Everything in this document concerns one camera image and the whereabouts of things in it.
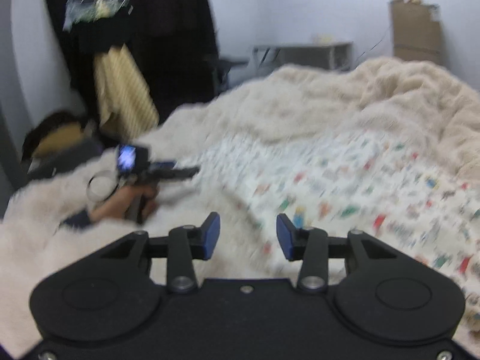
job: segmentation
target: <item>metal bolt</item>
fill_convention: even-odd
[[[448,350],[444,350],[443,352],[440,352],[437,356],[437,360],[452,360],[453,355],[452,352],[449,352]]]
[[[254,288],[252,286],[241,286],[240,291],[244,294],[251,294],[254,291]]]
[[[301,280],[301,285],[307,290],[318,290],[325,285],[325,280],[318,276],[307,276]]]
[[[194,284],[195,284],[194,281],[191,280],[191,278],[189,278],[187,276],[177,276],[172,281],[172,286],[176,290],[180,290],[180,291],[189,290],[190,288],[192,288],[194,286]]]
[[[39,360],[57,360],[57,356],[55,356],[52,352],[43,352],[38,355]]]

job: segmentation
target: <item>sleeve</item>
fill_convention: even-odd
[[[78,214],[72,215],[70,218],[67,218],[62,222],[62,225],[67,225],[76,229],[84,229],[89,227],[92,224],[88,212],[83,210]]]

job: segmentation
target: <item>cardboard box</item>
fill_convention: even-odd
[[[395,47],[394,56],[404,61],[431,61],[437,65],[442,64],[442,55],[434,51],[414,50],[406,47]]]
[[[391,2],[395,56],[440,63],[443,37],[437,5]]]

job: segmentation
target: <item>plastic bag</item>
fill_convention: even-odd
[[[68,0],[63,30],[70,32],[71,26],[79,21],[112,17],[128,3],[129,0]]]

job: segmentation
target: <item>hand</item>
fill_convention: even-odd
[[[135,198],[145,196],[147,203],[142,211],[143,219],[147,219],[157,208],[155,201],[158,190],[152,186],[125,186],[114,193],[100,207],[94,209],[90,214],[92,223],[100,222],[102,219],[123,219]]]

